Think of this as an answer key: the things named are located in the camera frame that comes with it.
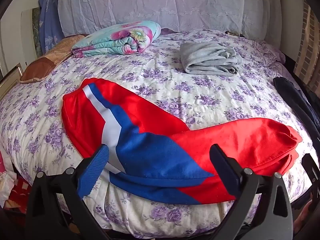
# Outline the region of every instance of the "pillow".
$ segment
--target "pillow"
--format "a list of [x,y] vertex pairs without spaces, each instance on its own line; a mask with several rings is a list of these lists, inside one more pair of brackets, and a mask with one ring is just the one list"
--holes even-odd
[[28,84],[44,80],[56,66],[72,55],[72,46],[86,36],[87,34],[78,34],[64,38],[46,54],[30,63],[20,78],[20,83]]

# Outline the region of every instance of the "wrinkled sheet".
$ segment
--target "wrinkled sheet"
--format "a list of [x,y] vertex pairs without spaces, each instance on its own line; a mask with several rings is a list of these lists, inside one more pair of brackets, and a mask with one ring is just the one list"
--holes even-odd
[[230,31],[280,47],[280,0],[59,0],[65,36],[150,20],[173,31]]
[[[243,58],[243,72],[232,78],[184,73],[179,49],[185,41],[223,42],[235,47]],[[85,78],[105,78],[179,117],[191,129],[249,117],[266,117],[292,126],[303,138],[296,148],[299,158],[284,175],[289,199],[294,201],[311,186],[301,158],[305,153],[317,158],[305,128],[273,86],[275,76],[284,76],[298,87],[279,62],[281,56],[266,44],[219,31],[193,31],[160,36],[139,55],[70,58],[47,79],[19,84],[5,96],[0,104],[0,145],[29,183],[38,171],[52,175],[76,167],[82,158],[62,125],[62,96],[74,91]],[[61,196],[59,200],[67,210]],[[247,222],[251,221],[258,201],[257,195]],[[103,228],[138,238],[204,232],[216,227],[232,205],[232,202],[195,206],[152,202],[102,178],[91,194],[84,197],[84,202]]]

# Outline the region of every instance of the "red fabric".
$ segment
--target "red fabric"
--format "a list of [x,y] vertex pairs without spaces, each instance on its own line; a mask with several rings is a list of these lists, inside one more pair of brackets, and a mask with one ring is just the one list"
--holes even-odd
[[[209,158],[210,146],[217,143],[228,157],[235,158],[241,167],[249,167],[256,174],[271,176],[276,171],[285,174],[298,158],[295,148],[302,141],[300,135],[290,126],[267,118],[250,118],[228,122],[213,127],[176,134],[171,138],[181,144],[192,136],[193,147],[186,147],[189,155],[205,171],[217,175]],[[179,188],[201,203],[234,200],[228,194],[219,176],[207,178],[201,185]]]
[[[201,185],[179,188],[200,203],[218,203],[233,200],[223,186],[210,159],[209,149],[217,143],[227,156],[235,158],[245,168],[249,167],[260,175],[287,172],[298,158],[295,148],[302,141],[290,126],[266,118],[236,120],[200,130],[189,130],[177,117],[130,92],[120,85],[104,79],[86,79],[81,87],[63,97],[62,119],[70,140],[80,154],[92,156],[101,144],[105,121],[91,103],[86,101],[82,90],[94,82],[103,97],[110,103],[120,105],[133,124],[141,132],[169,136],[180,145],[205,171],[214,174]],[[83,113],[92,112],[91,116]]]
[[15,185],[13,186],[13,189],[10,192],[9,200],[17,203],[20,206],[20,211],[24,214],[27,212],[27,205],[30,192],[31,186],[23,177],[18,175],[18,179],[15,181]]
[[[86,102],[86,96],[82,89],[93,82],[101,87],[100,92],[105,98],[108,98],[110,103],[120,105],[126,111],[132,123],[140,128],[140,133],[152,132],[169,136],[189,130],[188,126],[179,118],[116,83],[105,79],[85,79],[79,89],[63,96],[61,110],[66,132],[84,158],[92,156],[101,145],[101,138],[94,136],[94,134],[101,134],[105,125],[101,115],[93,111],[92,104],[84,103]],[[92,113],[92,115],[81,118],[81,112]],[[83,139],[83,135],[88,134],[92,124],[94,124],[95,132]]]

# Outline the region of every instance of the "wall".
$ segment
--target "wall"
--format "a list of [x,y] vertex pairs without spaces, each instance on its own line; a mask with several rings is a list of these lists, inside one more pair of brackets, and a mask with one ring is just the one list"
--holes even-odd
[[18,63],[26,68],[21,44],[21,13],[39,7],[38,0],[13,0],[0,20],[0,64],[5,75]]
[[280,50],[297,60],[303,21],[303,0],[281,0],[282,34]]

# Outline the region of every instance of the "mattress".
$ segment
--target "mattress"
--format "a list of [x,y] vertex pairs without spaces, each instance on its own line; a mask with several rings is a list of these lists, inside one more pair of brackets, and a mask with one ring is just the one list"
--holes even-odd
[[[180,45],[185,41],[222,42],[243,57],[242,73],[233,78],[190,75],[183,71]],[[303,138],[299,158],[284,175],[290,201],[310,186],[301,158],[311,153],[312,141],[292,109],[273,86],[273,78],[293,78],[281,64],[283,54],[265,43],[219,31],[191,31],[160,36],[143,54],[68,59],[45,80],[14,87],[0,104],[0,149],[9,154],[20,174],[32,184],[39,171],[59,174],[76,167],[82,157],[71,144],[61,119],[62,96],[77,89],[85,78],[105,78],[135,92],[200,129],[232,120],[266,117],[292,126]],[[62,209],[68,208],[61,195]],[[107,229],[137,238],[190,236],[219,225],[233,202],[208,205],[169,205],[129,194],[99,178],[88,209]],[[257,209],[257,195],[247,222]]]

